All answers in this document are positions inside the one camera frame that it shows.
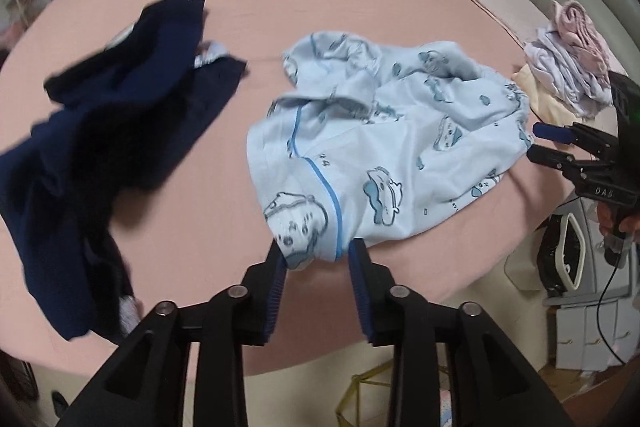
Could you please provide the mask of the right hand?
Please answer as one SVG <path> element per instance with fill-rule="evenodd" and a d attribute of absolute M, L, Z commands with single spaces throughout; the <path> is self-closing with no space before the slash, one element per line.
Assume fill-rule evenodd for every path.
<path fill-rule="evenodd" d="M 624 220 L 620 220 L 621 215 L 605 202 L 598 202 L 597 219 L 601 235 L 608 236 L 614 231 L 620 231 L 630 234 L 634 243 L 638 243 L 640 241 L 640 213 L 629 215 Z"/>

